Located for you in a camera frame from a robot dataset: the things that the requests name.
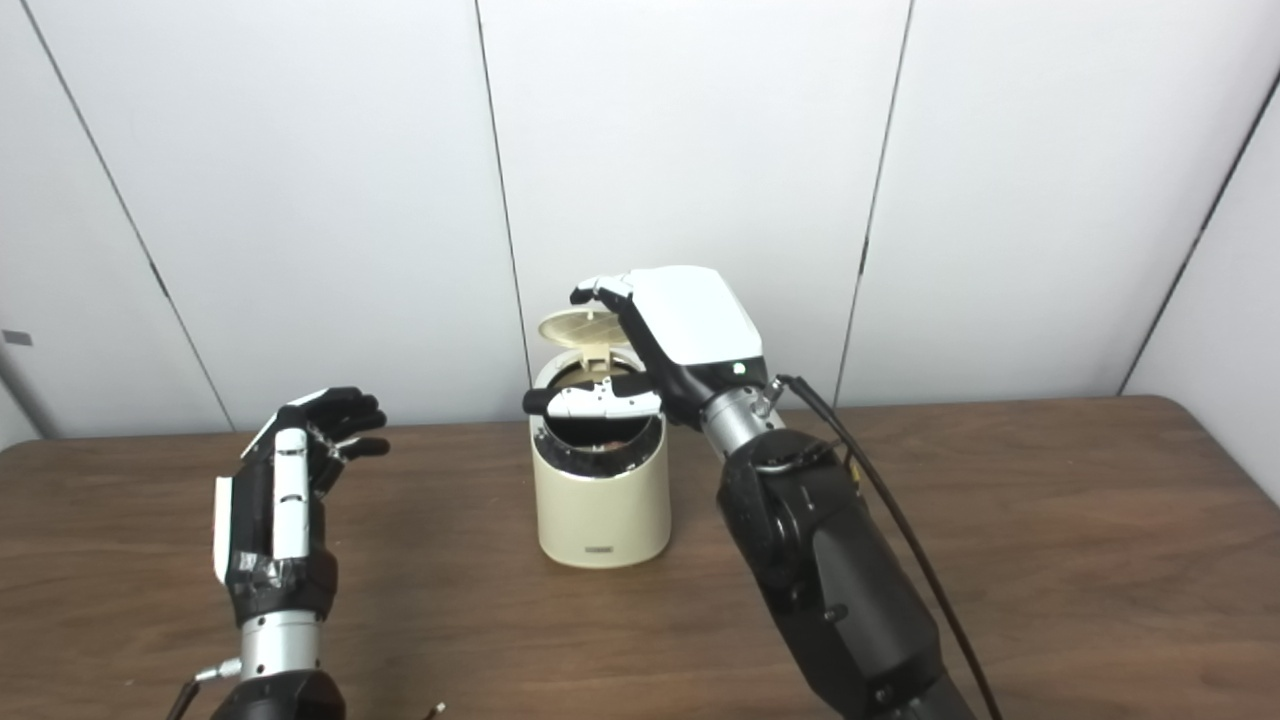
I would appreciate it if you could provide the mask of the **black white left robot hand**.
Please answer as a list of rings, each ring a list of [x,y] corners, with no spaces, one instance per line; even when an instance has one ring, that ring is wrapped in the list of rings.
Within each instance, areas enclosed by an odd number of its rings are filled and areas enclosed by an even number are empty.
[[[349,462],[389,452],[389,441],[371,434],[385,425],[378,397],[358,387],[315,391],[282,405],[247,443],[236,474],[219,479],[214,569],[237,626],[273,612],[303,611],[319,620],[329,616],[339,569],[325,544],[324,500]],[[296,556],[275,548],[280,430],[300,430],[305,448],[306,480],[294,488],[306,511],[306,548]]]

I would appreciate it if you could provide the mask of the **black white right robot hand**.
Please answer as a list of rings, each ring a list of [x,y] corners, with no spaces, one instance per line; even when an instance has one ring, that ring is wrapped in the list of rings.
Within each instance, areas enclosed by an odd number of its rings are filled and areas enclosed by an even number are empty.
[[[699,428],[712,401],[769,383],[763,341],[721,273],[673,265],[595,275],[570,292],[602,304],[643,365],[620,379],[529,389],[530,416],[621,420],[663,415]]]

